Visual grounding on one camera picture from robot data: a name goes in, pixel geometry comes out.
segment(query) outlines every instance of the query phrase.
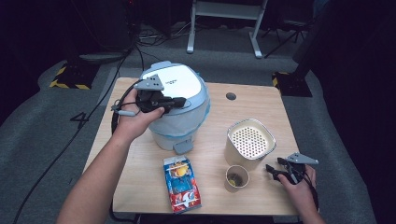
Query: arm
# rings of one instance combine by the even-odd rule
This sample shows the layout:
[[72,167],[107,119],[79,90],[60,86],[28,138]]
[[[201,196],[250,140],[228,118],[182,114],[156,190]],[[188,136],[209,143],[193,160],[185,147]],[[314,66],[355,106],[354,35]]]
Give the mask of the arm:
[[[311,167],[306,165],[306,173],[312,181],[314,187],[316,186],[316,171]],[[289,194],[291,202],[300,214],[301,219],[304,224],[321,224],[325,223],[323,218],[320,216],[319,212],[314,203],[311,190],[305,180],[301,181],[297,185],[292,185],[289,180],[283,176],[277,176],[285,187],[286,192]]]
[[[132,90],[124,103],[134,102],[136,95]],[[136,105],[123,109],[136,111]],[[116,131],[67,196],[57,223],[105,223],[130,145],[163,111],[161,107],[135,117],[120,116]]]

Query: person's left hand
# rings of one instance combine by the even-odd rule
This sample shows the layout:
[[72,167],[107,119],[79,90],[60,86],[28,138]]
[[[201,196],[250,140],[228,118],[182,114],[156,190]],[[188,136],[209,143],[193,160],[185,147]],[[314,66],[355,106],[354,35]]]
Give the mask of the person's left hand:
[[[123,103],[134,103],[137,96],[137,90],[132,89],[131,92],[125,97]],[[128,104],[122,107],[122,110],[134,111],[135,113],[139,111],[136,104]],[[142,135],[150,123],[163,115],[164,108],[157,108],[149,113],[139,112],[134,117],[120,116],[119,125],[113,136],[117,136],[120,139],[126,141],[126,143],[131,144],[136,137]]]

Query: wooden table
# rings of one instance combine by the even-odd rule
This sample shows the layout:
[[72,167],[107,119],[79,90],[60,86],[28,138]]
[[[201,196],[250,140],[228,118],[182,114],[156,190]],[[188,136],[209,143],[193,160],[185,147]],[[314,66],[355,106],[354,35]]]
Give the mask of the wooden table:
[[[127,77],[117,80],[85,168],[111,136],[110,106],[135,81],[136,79]],[[186,154],[191,160],[203,206],[186,214],[296,215],[286,191],[263,168],[265,164],[270,164],[280,169],[276,158],[286,158],[298,151],[278,90],[263,86],[206,84],[211,109],[206,121],[198,129],[193,142],[194,149]],[[228,92],[236,94],[236,99],[228,100]],[[249,118],[263,123],[273,134],[277,146],[255,170],[249,172],[248,185],[236,193],[230,193],[224,188],[225,172],[229,167],[224,159],[227,130],[237,121]],[[164,181],[163,159],[173,156],[176,156],[174,151],[157,146],[149,129],[137,138],[131,145],[114,195],[114,210],[172,213]]]

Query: snack package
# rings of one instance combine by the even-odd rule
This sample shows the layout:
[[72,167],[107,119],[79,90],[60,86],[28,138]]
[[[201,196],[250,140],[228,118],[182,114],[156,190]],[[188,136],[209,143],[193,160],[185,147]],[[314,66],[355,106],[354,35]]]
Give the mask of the snack package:
[[194,172],[187,157],[177,156],[164,159],[163,170],[169,199],[175,214],[202,206]]

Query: white perforated basket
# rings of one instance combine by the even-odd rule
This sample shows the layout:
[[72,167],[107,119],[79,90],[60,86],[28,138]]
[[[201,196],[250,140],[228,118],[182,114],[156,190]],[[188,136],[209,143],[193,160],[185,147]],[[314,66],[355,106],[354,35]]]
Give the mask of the white perforated basket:
[[224,152],[230,165],[251,170],[276,148],[272,134],[256,119],[244,119],[228,129]]

